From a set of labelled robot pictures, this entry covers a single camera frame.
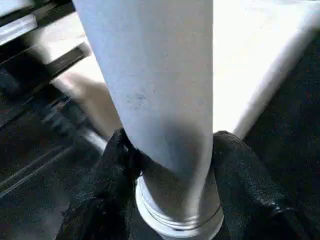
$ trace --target white surface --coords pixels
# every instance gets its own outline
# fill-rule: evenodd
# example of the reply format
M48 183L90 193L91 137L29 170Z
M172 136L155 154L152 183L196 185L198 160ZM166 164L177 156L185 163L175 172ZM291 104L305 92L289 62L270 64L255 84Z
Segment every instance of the white surface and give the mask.
M214 1L213 132L246 134L308 42L317 9L309 1Z
M0 17L32 4L31 0L0 0Z

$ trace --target pvc pipe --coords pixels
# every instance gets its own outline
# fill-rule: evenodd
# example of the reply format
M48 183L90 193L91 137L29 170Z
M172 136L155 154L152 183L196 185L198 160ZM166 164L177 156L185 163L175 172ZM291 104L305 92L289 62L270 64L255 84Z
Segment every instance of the pvc pipe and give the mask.
M74 0L132 144L136 201L164 239L211 239L223 214L213 147L211 0Z

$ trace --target gray pipe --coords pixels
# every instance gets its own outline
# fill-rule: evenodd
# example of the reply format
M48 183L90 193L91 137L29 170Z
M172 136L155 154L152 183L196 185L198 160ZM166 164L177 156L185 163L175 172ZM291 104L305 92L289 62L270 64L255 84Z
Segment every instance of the gray pipe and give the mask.
M165 239L214 236L223 214L213 146L211 0L74 0L132 144L144 220Z

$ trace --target white pipe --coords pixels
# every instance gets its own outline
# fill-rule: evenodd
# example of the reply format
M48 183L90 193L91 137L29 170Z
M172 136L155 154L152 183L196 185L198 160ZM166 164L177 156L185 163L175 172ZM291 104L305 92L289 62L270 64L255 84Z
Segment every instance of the white pipe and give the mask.
M123 127L149 161L143 219L165 239L211 239L223 214L212 157L211 0L74 0Z

